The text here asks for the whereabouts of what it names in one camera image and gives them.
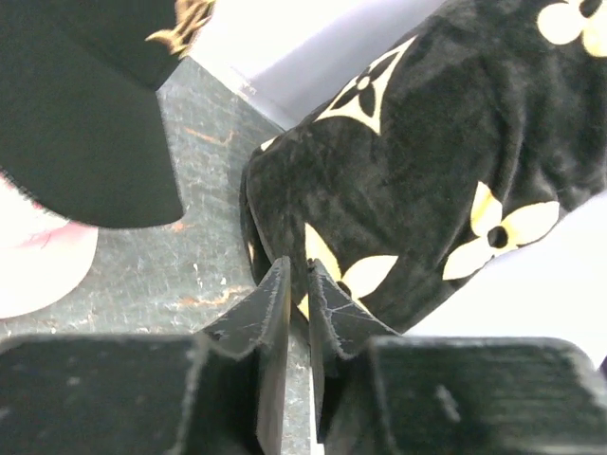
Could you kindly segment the black cap gold R logo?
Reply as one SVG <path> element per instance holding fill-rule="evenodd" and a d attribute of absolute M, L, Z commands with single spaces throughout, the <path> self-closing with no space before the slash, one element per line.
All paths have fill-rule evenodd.
<path fill-rule="evenodd" d="M 157 91 L 212 18 L 212 1 L 5 1 L 1 173 L 99 228 L 184 213 Z"/>

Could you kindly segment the pink cap with R logo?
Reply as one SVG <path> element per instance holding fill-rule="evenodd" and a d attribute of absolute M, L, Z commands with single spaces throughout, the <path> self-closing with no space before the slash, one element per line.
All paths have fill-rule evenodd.
<path fill-rule="evenodd" d="M 95 257 L 99 230 L 48 210 L 1 179 L 1 318 L 36 312 L 74 290 Z"/>

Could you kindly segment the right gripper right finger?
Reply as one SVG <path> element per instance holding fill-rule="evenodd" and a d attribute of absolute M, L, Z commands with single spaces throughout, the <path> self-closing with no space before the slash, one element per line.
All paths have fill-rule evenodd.
<path fill-rule="evenodd" d="M 318 442 L 328 454 L 602 454 L 606 381 L 550 337 L 405 337 L 307 266 Z"/>

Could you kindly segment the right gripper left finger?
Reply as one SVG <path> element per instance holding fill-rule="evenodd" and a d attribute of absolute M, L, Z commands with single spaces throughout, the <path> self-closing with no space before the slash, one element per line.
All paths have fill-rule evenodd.
<path fill-rule="evenodd" d="M 1 344 L 5 454 L 277 454 L 290 261 L 191 335 L 30 335 Z"/>

